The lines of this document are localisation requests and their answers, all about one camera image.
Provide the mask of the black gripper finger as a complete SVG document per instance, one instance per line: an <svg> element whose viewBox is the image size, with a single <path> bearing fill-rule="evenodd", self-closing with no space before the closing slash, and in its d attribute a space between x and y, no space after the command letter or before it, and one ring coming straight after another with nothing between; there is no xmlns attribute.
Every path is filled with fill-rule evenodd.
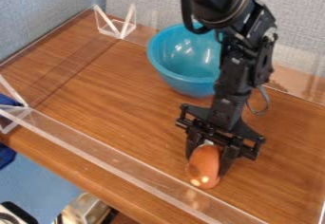
<svg viewBox="0 0 325 224"><path fill-rule="evenodd" d="M203 144L203 134L194 128L187 130L186 158L190 159L195 148Z"/></svg>
<svg viewBox="0 0 325 224"><path fill-rule="evenodd" d="M231 168L233 163L239 158L239 148L234 145L226 146L222 151L218 175L223 177Z"/></svg>

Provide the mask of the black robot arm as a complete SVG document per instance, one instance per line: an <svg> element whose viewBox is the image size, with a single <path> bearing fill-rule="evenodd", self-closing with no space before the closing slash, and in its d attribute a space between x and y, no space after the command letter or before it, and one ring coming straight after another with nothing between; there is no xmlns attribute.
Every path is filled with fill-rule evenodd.
<svg viewBox="0 0 325 224"><path fill-rule="evenodd" d="M273 73L271 55L278 40L275 18L259 0L181 0L187 30L213 32L221 44L219 76L213 104L181 105L177 124L187 132L186 156L205 141L222 147L218 174L223 176L235 159L254 159L265 143L242 120L254 89L262 89Z"/></svg>

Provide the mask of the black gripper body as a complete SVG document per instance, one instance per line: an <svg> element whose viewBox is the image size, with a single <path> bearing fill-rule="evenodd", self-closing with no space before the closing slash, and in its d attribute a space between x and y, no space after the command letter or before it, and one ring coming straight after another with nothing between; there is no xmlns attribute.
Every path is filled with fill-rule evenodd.
<svg viewBox="0 0 325 224"><path fill-rule="evenodd" d="M249 94L227 96L215 94L210 107L183 103L177 125L186 130L186 133L190 128L199 131L205 141L210 141L222 151L226 146L234 145L239 148L239 157L255 159L265 138L242 119L247 98Z"/></svg>

